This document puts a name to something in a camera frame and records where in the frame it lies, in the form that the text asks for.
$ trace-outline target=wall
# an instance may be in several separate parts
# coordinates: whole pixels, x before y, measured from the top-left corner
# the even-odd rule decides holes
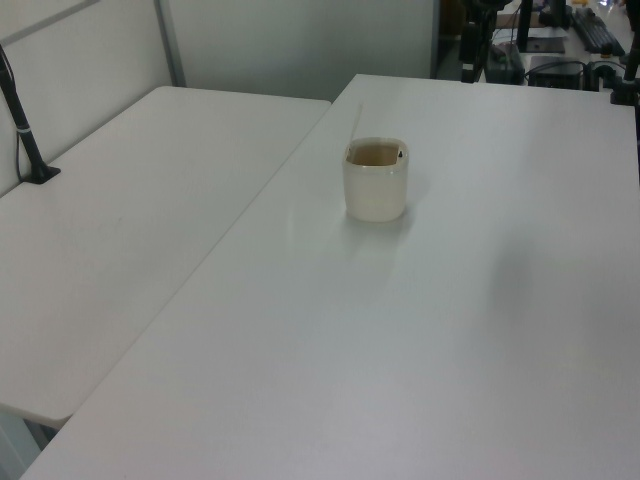
[[[189,87],[333,101],[356,73],[428,78],[435,62],[438,0],[161,3]]]
[[[171,84],[153,0],[101,0],[5,51],[46,162]],[[0,195],[16,184],[14,148],[15,128],[0,98]]]
[[[6,46],[97,1],[0,0],[0,43]]]

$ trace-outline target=table surface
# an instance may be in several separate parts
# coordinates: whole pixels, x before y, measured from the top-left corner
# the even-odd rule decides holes
[[[163,87],[0,199],[0,408],[64,423],[328,105]]]
[[[602,95],[357,76],[24,478],[637,480],[638,193]]]

